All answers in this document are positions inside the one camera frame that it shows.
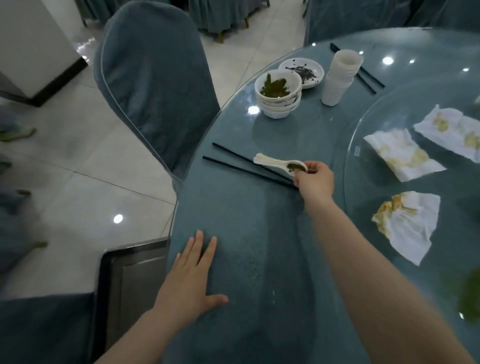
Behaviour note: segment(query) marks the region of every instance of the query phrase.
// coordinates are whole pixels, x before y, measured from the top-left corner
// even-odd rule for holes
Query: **black baseboard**
[[[39,108],[40,106],[45,104],[49,98],[59,92],[68,82],[70,82],[87,66],[88,63],[80,57],[79,59],[77,59],[77,61],[75,61],[74,64],[72,64],[69,68],[63,71],[60,76],[58,76],[52,82],[42,88],[32,98],[13,95],[4,91],[0,91],[0,97]]]

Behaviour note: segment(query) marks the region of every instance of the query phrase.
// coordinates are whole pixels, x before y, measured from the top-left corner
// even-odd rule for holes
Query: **chopsticks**
[[[232,168],[232,169],[234,169],[234,170],[240,170],[240,171],[242,171],[242,172],[251,174],[251,175],[256,176],[256,177],[258,177],[258,178],[261,178],[261,179],[263,179],[263,180],[270,181],[270,182],[279,184],[279,185],[281,185],[281,186],[284,186],[284,187],[288,187],[288,188],[292,188],[292,189],[294,189],[294,190],[297,190],[297,188],[296,188],[292,183],[282,182],[282,181],[276,180],[276,179],[274,179],[274,178],[270,178],[270,177],[264,176],[264,175],[262,175],[262,174],[252,172],[252,171],[250,171],[250,170],[244,170],[243,168],[236,167],[236,166],[232,166],[231,164],[222,162],[221,160],[213,159],[213,158],[206,157],[206,156],[203,156],[202,158],[205,159],[205,160],[208,160],[208,161],[210,161],[210,162],[214,162],[214,163],[220,164],[220,165],[222,165],[222,166]]]
[[[236,156],[236,157],[238,157],[238,158],[240,158],[240,159],[243,159],[243,160],[245,160],[245,161],[253,164],[254,166],[257,166],[257,167],[260,167],[260,168],[262,168],[262,169],[264,169],[264,170],[267,170],[267,171],[269,171],[270,173],[273,173],[274,175],[276,175],[276,176],[278,176],[278,177],[282,177],[284,180],[287,180],[287,181],[289,181],[289,182],[292,182],[292,180],[291,180],[290,178],[288,178],[287,176],[284,176],[284,175],[281,174],[281,173],[275,172],[274,170],[271,170],[271,169],[268,168],[268,167],[261,166],[261,165],[259,165],[259,164],[255,164],[255,163],[253,162],[253,160],[248,159],[247,157],[241,156],[240,154],[235,153],[234,151],[232,151],[232,150],[230,150],[230,149],[228,149],[228,148],[225,148],[224,146],[221,146],[221,145],[218,144],[218,143],[213,142],[212,145],[213,145],[213,146],[216,146],[217,148],[219,148],[219,149],[221,149],[221,150],[223,150],[223,151],[225,151],[225,152],[227,152],[227,153],[230,153],[230,154],[232,154],[232,155],[234,155],[234,156]]]
[[[330,43],[330,49],[332,52],[334,53],[337,53],[340,48],[337,47],[335,44],[333,43]],[[363,71],[367,76],[369,76],[373,81],[375,81],[381,88],[385,88],[385,85],[380,82],[375,76],[373,76],[370,72],[368,72],[365,68],[363,68],[363,66],[360,66],[360,70]],[[360,75],[360,74],[356,74],[356,76],[358,77],[359,81],[365,86],[367,87],[367,89],[374,95],[377,94],[377,92],[367,83],[367,81],[365,81],[365,79]]]

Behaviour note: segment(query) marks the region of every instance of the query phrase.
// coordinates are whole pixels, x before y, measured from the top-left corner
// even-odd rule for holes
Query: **tiled floor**
[[[224,44],[201,34],[221,106],[259,70],[303,44],[302,1],[270,2],[251,17],[249,29],[239,24],[229,31]],[[57,8],[55,0],[44,3],[91,59],[102,30],[84,29],[70,19],[78,14]],[[78,31],[72,24],[80,24]],[[91,67],[39,109],[0,103],[37,127],[29,139],[0,145],[13,161],[0,178],[33,192],[27,229],[49,242],[2,277],[0,297],[92,291],[104,250],[168,234],[176,201],[170,177],[110,110]],[[123,219],[115,223],[118,215]]]

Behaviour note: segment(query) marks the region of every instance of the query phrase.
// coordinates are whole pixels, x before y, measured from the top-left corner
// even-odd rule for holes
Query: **stacked cups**
[[[363,57],[354,50],[343,49],[335,53],[322,91],[321,100],[325,105],[334,106],[339,103],[362,63]]]
[[[260,92],[270,74],[272,82],[278,79],[285,79],[285,87],[290,92],[284,97],[267,97]],[[298,73],[291,70],[270,70],[262,74],[255,81],[255,94],[257,103],[266,116],[272,119],[281,119],[287,117],[300,104],[301,100],[301,77]]]

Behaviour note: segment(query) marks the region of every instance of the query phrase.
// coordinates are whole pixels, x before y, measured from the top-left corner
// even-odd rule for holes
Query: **hand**
[[[197,230],[182,254],[178,253],[172,270],[163,282],[152,311],[165,318],[176,331],[195,321],[205,311],[228,302],[223,294],[206,296],[207,276],[215,254],[216,237],[210,241],[202,259],[204,234]]]
[[[334,189],[333,172],[322,162],[305,162],[309,170],[317,171],[315,174],[308,174],[301,170],[295,170],[293,182],[300,189],[300,194],[305,201],[305,209],[312,213],[323,201],[332,199]]]

